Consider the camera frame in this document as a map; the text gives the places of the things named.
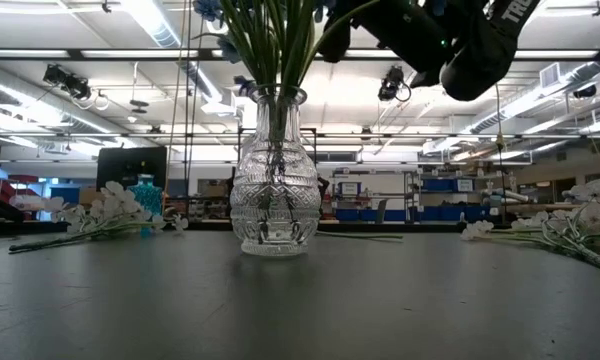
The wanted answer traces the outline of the blue artificial flower bunch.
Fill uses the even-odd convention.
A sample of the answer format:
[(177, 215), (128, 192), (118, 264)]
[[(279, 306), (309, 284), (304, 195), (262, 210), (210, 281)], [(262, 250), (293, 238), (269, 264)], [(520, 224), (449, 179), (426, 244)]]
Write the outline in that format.
[[(350, 0), (353, 9), (337, 24), (379, 0)], [(203, 19), (217, 21), (227, 32), (215, 33), (226, 60), (243, 63), (269, 109), (267, 140), (274, 148), (284, 141), (291, 99), (300, 86), (320, 45), (329, 5), (334, 0), (193, 0)]]

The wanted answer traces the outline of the teal glass vase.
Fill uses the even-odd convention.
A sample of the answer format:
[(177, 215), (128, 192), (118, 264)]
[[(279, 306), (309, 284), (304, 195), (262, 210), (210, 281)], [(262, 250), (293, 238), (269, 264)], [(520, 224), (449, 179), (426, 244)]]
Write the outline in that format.
[(163, 221), (163, 190), (154, 184), (151, 174), (138, 174), (137, 184), (128, 189), (134, 194), (136, 203), (140, 206), (135, 217), (143, 222)]

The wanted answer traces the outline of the clear cut-glass vase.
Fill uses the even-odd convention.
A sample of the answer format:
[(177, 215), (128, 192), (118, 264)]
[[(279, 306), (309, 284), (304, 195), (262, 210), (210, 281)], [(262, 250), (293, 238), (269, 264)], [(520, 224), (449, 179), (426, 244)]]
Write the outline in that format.
[(230, 196), (231, 224), (241, 250), (261, 257), (308, 251), (321, 206), (318, 173), (300, 136), (306, 93), (267, 84), (249, 93), (257, 106), (255, 133), (242, 147)]

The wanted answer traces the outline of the shelf with blue bins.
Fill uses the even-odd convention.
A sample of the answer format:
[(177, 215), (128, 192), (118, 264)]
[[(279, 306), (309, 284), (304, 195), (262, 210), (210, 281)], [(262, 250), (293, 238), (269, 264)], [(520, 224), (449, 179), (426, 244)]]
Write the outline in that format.
[(446, 224), (490, 212), (478, 180), (459, 171), (343, 167), (329, 181), (325, 211), (340, 222)]

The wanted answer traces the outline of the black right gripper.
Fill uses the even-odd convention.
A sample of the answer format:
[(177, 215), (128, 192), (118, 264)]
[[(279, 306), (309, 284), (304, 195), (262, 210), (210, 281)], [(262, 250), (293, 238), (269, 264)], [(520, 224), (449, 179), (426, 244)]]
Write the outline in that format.
[[(334, 0), (329, 5), (324, 32), (329, 35), (320, 45), (320, 55), (327, 63), (344, 58), (351, 42), (351, 20), (337, 22), (352, 10), (350, 0)], [(451, 40), (442, 25), (425, 9), (411, 0), (379, 0), (354, 16), (378, 40), (379, 49), (390, 49), (408, 64), (416, 75), (410, 87), (437, 85), (444, 63), (451, 57)]]

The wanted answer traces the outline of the black monitor panel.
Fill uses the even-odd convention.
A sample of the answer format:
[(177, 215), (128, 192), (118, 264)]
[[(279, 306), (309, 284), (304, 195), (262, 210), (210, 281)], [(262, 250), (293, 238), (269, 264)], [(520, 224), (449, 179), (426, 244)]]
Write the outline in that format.
[(166, 170), (166, 147), (102, 148), (97, 159), (96, 187), (115, 181), (127, 188), (136, 185), (138, 176), (145, 174), (152, 175), (153, 184), (163, 188)]

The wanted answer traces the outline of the black overhead frame bar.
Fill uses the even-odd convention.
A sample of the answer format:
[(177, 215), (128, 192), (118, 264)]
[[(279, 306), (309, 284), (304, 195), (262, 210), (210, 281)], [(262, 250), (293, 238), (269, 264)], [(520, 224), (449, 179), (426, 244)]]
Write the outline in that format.
[[(224, 59), (221, 49), (34, 49), (0, 48), (0, 60), (6, 61), (149, 61), (171, 62), (189, 58), (193, 61), (219, 61)], [(518, 62), (585, 62), (600, 61), (600, 49), (521, 49), (514, 57)]]

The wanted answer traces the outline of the silver ventilation duct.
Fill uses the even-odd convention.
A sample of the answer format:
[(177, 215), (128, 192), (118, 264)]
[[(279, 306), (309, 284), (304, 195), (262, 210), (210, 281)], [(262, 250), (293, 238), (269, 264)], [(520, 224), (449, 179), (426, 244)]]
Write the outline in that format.
[(496, 104), (477, 115), (452, 116), (450, 131), (458, 134), (479, 134), (532, 110), (553, 97), (575, 91), (600, 79), (600, 61), (583, 64), (554, 62), (539, 71), (539, 79), (514, 95), (496, 98)]
[(0, 133), (73, 149), (134, 148), (119, 127), (0, 68)]

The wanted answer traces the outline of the red storage bins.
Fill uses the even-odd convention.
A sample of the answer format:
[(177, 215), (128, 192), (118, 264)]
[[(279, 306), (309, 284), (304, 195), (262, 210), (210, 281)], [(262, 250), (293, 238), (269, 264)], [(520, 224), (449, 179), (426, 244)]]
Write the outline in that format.
[(35, 220), (37, 210), (29, 205), (17, 205), (17, 197), (33, 196), (39, 199), (39, 193), (33, 187), (39, 178), (30, 175), (9, 175), (0, 178), (0, 218), (12, 222)]

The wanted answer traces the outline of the white artificial flower bunch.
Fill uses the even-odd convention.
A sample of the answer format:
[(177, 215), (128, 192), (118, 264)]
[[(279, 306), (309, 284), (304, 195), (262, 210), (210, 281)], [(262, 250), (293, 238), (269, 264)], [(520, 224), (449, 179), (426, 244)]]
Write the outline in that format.
[(10, 253), (21, 253), (64, 246), (80, 242), (109, 240), (120, 235), (149, 234), (171, 226), (183, 232), (189, 227), (189, 220), (180, 214), (165, 218), (142, 205), (137, 195), (116, 181), (107, 181), (101, 189), (104, 199), (96, 199), (86, 209), (83, 205), (69, 207), (62, 197), (52, 197), (44, 202), (44, 211), (51, 215), (53, 222), (63, 220), (68, 224), (66, 233), (57, 239), (12, 245)]
[(576, 201), (571, 210), (541, 211), (518, 219), (508, 229), (486, 220), (469, 223), (461, 233), (465, 241), (509, 241), (532, 244), (545, 251), (583, 261), (600, 269), (600, 179), (572, 187), (567, 195)]

